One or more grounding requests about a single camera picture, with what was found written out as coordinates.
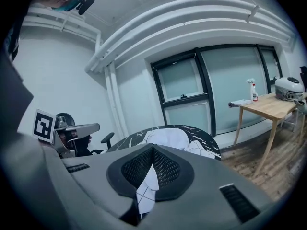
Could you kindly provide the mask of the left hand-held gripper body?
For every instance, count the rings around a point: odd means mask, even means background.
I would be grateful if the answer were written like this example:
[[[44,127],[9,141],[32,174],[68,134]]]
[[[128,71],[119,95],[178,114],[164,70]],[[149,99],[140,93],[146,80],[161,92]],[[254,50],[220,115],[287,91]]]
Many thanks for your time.
[[[54,148],[61,158],[90,156],[91,135],[100,130],[98,123],[76,125],[68,113],[51,115],[37,109],[33,136]]]

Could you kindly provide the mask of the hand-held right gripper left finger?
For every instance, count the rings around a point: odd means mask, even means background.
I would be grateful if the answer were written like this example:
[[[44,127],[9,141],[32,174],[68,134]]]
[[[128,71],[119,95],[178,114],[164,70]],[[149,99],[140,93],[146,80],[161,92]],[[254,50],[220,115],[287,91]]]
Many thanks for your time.
[[[74,226],[155,226],[156,205],[141,217],[142,185],[153,164],[152,144],[88,157],[65,159],[70,170],[64,205]]]

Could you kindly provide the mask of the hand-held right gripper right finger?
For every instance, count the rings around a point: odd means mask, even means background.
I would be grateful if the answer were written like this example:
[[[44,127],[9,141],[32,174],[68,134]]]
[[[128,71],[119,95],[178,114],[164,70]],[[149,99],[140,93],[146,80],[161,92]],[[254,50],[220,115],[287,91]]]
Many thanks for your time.
[[[159,189],[142,230],[248,230],[262,224],[271,199],[222,162],[149,145],[142,169],[153,167]]]

